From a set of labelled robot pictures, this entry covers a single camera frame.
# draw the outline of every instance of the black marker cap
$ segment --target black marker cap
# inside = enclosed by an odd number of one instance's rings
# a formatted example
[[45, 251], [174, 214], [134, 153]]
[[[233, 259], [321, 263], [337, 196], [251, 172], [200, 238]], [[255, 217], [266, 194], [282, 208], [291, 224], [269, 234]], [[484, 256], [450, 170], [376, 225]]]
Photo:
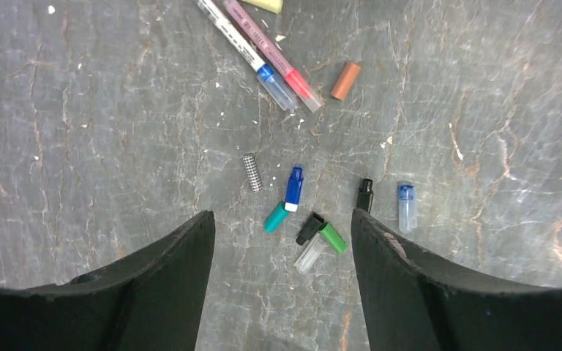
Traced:
[[326, 221], [319, 214], [312, 212], [307, 221], [302, 225], [299, 237], [296, 238], [296, 243], [302, 245], [311, 240], [313, 236], [321, 229], [324, 228]]
[[363, 179], [361, 187], [359, 187], [359, 196], [356, 198], [356, 207], [367, 213], [370, 213], [372, 210], [372, 202], [374, 200], [373, 184], [373, 180]]

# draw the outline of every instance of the pink paint marker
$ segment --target pink paint marker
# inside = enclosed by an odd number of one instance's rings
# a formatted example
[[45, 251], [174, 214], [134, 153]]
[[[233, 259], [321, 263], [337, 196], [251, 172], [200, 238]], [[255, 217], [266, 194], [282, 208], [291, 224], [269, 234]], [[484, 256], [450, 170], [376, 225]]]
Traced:
[[262, 32], [255, 21], [244, 11], [238, 0], [223, 0], [223, 5], [231, 17], [242, 27], [245, 33], [258, 46], [261, 52], [277, 68], [279, 73], [288, 82], [288, 85], [298, 94], [304, 104], [311, 110], [317, 111], [324, 103], [318, 95], [311, 89], [309, 84], [299, 71], [294, 69], [286, 60], [268, 37]]

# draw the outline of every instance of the green marker cap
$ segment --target green marker cap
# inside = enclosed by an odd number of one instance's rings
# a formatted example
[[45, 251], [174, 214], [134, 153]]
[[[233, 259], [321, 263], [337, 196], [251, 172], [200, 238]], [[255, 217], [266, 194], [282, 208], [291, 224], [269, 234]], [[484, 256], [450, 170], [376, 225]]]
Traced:
[[329, 245], [335, 251], [337, 251], [338, 254], [342, 254], [343, 252], [345, 252], [345, 250], [348, 249], [348, 245], [346, 244], [346, 242], [341, 239], [339, 233], [335, 230], [335, 228], [333, 228], [330, 223], [326, 223], [326, 226], [322, 230], [320, 230], [320, 234], [322, 234], [322, 237], [329, 242]]
[[290, 214], [285, 210], [285, 203], [281, 202], [272, 211], [268, 219], [263, 223], [263, 228], [266, 232], [272, 233], [283, 223], [283, 220]]

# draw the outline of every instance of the brown eraser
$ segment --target brown eraser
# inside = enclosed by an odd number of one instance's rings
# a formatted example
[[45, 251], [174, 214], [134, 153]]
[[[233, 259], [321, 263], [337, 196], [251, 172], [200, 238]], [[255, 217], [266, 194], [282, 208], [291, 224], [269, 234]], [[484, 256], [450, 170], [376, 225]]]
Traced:
[[337, 83], [331, 91], [331, 95], [335, 99], [343, 100], [345, 96], [348, 95], [350, 88], [354, 84], [356, 76], [361, 72], [361, 66], [355, 64], [354, 62], [348, 61], [341, 71], [340, 77], [337, 79]]

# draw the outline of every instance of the clear plastic tube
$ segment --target clear plastic tube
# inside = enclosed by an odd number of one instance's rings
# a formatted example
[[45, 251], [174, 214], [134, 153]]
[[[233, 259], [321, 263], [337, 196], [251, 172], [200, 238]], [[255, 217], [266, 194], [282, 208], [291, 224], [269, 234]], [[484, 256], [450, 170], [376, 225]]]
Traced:
[[409, 181], [397, 185], [400, 232], [408, 234], [417, 227], [416, 190]]
[[306, 274], [313, 263], [318, 260], [320, 254], [326, 249], [326, 243], [320, 238], [319, 235], [316, 235], [311, 239], [307, 248], [302, 252], [300, 257], [294, 263], [296, 270], [300, 274]]

